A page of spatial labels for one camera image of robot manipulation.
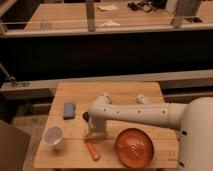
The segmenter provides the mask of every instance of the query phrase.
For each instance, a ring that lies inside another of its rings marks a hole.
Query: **white paper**
[[[100,25],[100,27],[105,27],[105,26],[107,26],[107,27],[120,26],[120,24],[116,23],[116,22],[114,22],[112,20],[108,20],[107,22],[105,22],[105,23]]]
[[[101,11],[112,11],[118,9],[115,5],[97,5],[97,8]]]

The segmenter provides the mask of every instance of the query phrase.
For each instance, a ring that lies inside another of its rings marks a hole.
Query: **black panel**
[[[213,31],[1,39],[18,80],[213,69]]]

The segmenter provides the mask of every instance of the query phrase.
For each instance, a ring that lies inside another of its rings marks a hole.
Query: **orange carrot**
[[[97,151],[97,149],[93,146],[93,144],[89,141],[89,140],[85,140],[84,141],[87,149],[91,155],[91,157],[93,158],[94,161],[97,161],[100,159],[101,155],[100,153]]]

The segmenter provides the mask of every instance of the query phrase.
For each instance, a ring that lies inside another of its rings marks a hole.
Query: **desk surface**
[[[148,167],[176,168],[178,141],[174,131],[119,121],[108,121],[107,132],[109,135],[107,139],[100,140],[95,144],[102,155],[101,159],[97,162],[92,160],[82,140],[87,132],[87,123],[82,119],[82,114],[103,91],[112,95],[114,104],[135,104],[136,96],[139,93],[144,93],[153,102],[163,102],[157,83],[61,83],[57,88],[45,128],[52,125],[61,126],[64,129],[65,147],[61,151],[55,152],[40,142],[34,166],[36,168],[124,168],[115,153],[114,142],[122,130],[136,127],[145,131],[154,144],[154,158]],[[62,119],[65,102],[76,103],[75,119]]]
[[[118,10],[103,12],[97,9],[99,5],[116,5]],[[213,2],[202,2],[197,16],[204,23],[213,23]],[[95,3],[96,27],[108,20],[113,20],[121,26],[158,26],[170,25],[173,15],[165,10],[146,13],[132,11],[127,7],[127,1]],[[86,9],[84,3],[40,4],[25,29],[41,29],[41,22],[48,22],[49,28],[87,28]]]

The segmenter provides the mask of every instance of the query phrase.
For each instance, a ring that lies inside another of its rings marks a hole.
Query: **floor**
[[[47,115],[16,116],[12,125],[31,135],[23,171],[53,171],[53,169],[35,169],[33,167],[34,157],[41,140],[42,132],[47,120]]]

